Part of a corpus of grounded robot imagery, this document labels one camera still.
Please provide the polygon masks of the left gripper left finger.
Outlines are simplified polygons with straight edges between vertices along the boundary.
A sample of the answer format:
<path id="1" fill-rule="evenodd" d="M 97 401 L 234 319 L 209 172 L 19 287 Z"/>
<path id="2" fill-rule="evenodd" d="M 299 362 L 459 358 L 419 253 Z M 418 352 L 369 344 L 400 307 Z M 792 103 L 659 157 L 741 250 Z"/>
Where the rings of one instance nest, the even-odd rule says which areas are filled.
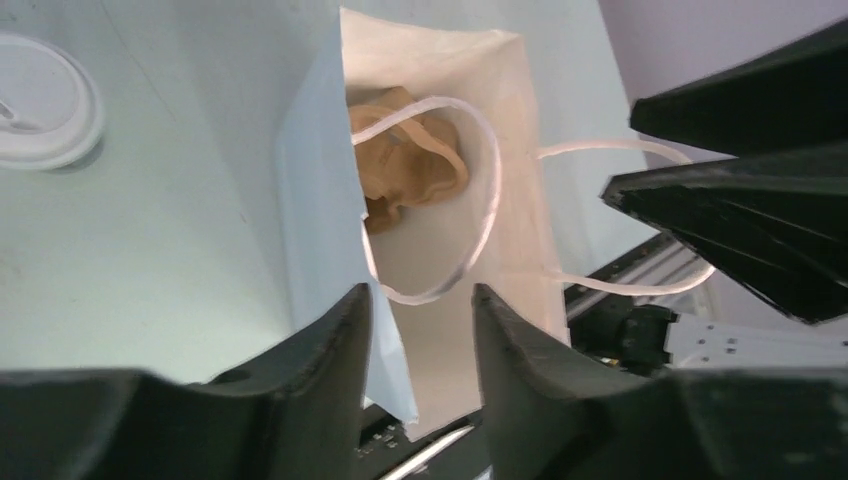
<path id="1" fill-rule="evenodd" d="M 1 376 L 5 479 L 350 479 L 372 300 L 323 316 L 206 384 L 130 369 Z"/>

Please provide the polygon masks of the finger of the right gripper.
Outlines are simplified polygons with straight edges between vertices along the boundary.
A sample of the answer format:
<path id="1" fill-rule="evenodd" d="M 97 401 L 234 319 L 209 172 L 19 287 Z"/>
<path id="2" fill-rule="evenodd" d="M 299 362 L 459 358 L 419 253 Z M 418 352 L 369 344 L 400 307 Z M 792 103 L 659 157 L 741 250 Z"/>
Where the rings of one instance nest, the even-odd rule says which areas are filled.
<path id="1" fill-rule="evenodd" d="M 847 22 L 638 99 L 629 125 L 655 138 L 735 156 L 844 143 Z"/>
<path id="2" fill-rule="evenodd" d="M 795 321 L 847 313 L 844 142 L 620 174 L 601 197 Z"/>

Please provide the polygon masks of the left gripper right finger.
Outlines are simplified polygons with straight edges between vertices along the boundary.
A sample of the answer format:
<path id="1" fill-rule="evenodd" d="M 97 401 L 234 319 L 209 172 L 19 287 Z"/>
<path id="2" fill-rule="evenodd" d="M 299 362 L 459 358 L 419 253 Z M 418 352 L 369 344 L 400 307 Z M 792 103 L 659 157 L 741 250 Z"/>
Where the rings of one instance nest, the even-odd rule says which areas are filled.
<path id="1" fill-rule="evenodd" d="M 474 343 L 483 405 L 483 307 L 492 300 L 505 303 L 525 320 L 490 286 L 475 286 Z M 613 431 L 608 445 L 596 450 L 571 447 L 558 458 L 557 469 L 542 477 L 530 474 L 539 444 L 511 445 L 504 459 L 491 460 L 494 477 L 843 479 L 847 475 L 843 367 L 671 370 L 640 377 L 601 399 L 600 406 Z"/>

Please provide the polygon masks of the white paper bag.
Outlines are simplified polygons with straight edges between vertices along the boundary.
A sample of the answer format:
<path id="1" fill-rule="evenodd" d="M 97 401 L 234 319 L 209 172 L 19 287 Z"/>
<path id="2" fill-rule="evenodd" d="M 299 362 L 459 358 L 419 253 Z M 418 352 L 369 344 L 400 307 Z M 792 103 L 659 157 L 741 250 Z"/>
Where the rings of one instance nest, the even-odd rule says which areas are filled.
<path id="1" fill-rule="evenodd" d="M 285 128 L 294 160 L 290 223 L 303 227 L 291 267 L 306 304 L 316 281 L 366 276 L 364 246 L 378 277 L 416 293 L 439 282 L 473 243 L 491 174 L 490 151 L 466 114 L 439 116 L 459 131 L 471 172 L 456 198 L 406 209 L 389 231 L 356 239 L 364 210 L 353 148 L 341 136 L 347 106 L 402 86 L 421 99 L 445 95 L 481 111 L 504 163 L 503 198 L 474 269 L 432 303 L 406 306 L 376 296 L 366 394 L 420 439 L 480 407 L 472 340 L 475 283 L 492 285 L 527 319 L 566 336 L 556 272 L 586 275 L 654 236 L 652 228 L 603 204 L 619 173 L 647 163 L 627 127 L 629 106 L 596 1 L 284 1 L 284 30 L 314 62 L 315 78 Z"/>

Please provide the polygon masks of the brown cardboard cup carrier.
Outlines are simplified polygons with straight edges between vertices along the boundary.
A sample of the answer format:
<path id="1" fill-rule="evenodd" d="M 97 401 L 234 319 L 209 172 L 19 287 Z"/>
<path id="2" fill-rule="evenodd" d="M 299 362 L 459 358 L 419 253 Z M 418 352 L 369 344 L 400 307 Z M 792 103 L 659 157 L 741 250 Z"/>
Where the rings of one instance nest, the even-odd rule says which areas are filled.
<path id="1" fill-rule="evenodd" d="M 449 121 L 419 114 L 354 147 L 367 206 L 368 233 L 384 233 L 403 208 L 450 200 L 469 183 L 459 133 Z"/>

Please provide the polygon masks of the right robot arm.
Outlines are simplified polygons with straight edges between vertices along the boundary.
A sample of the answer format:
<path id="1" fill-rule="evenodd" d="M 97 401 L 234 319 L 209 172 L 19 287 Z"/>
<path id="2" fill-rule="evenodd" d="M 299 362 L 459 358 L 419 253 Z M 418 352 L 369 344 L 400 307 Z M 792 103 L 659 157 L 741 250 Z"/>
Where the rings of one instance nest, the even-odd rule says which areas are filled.
<path id="1" fill-rule="evenodd" d="M 668 335 L 680 367 L 847 362 L 847 23 L 638 99 L 631 127 L 717 153 L 620 174 L 603 200 L 700 255 L 779 316 L 716 307 Z"/>

